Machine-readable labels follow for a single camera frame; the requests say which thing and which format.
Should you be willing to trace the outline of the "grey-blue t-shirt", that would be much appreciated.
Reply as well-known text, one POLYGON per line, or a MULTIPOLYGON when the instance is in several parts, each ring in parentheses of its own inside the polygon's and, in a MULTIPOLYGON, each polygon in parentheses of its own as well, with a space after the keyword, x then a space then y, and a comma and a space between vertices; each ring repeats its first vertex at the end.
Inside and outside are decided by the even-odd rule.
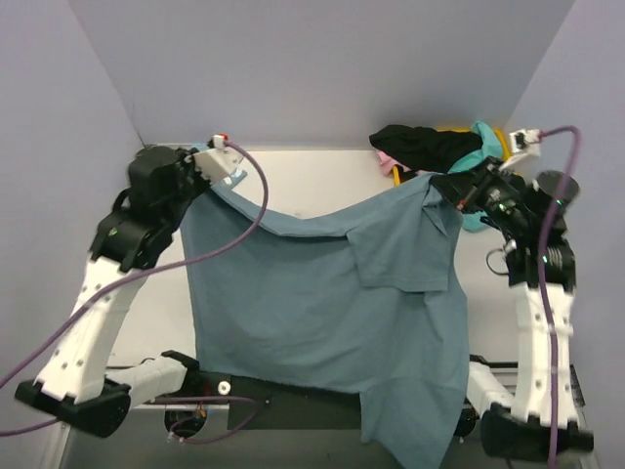
POLYGON ((439 467, 468 381, 461 225, 426 176, 310 219, 201 195, 182 226, 197 359, 358 394, 365 441, 439 467))

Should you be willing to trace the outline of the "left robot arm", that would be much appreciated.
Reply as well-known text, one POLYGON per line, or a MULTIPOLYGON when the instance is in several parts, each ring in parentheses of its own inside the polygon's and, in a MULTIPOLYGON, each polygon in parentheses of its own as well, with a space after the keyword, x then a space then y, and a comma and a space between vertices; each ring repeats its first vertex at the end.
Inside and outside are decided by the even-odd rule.
POLYGON ((15 392, 18 401, 99 438, 129 410, 165 395, 180 403, 200 392, 197 360, 167 351, 111 374, 108 358, 130 307, 171 245, 190 204, 230 173, 213 149, 154 146, 128 167, 129 186, 97 226, 68 329, 53 336, 53 355, 15 392))

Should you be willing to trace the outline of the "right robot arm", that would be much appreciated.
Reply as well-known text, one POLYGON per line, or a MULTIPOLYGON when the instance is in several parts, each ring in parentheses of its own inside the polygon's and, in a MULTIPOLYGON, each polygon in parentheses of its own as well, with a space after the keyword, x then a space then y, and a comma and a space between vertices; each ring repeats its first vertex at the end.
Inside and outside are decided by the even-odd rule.
POLYGON ((448 400, 467 393, 490 457, 550 464, 591 453, 594 435, 579 421, 569 358, 576 267, 564 215, 578 183, 560 171, 526 182, 487 160, 467 172, 435 175, 431 184, 461 213, 482 213, 504 237, 519 337, 514 391, 481 356, 471 356, 469 373, 457 365, 441 370, 437 391, 448 400))

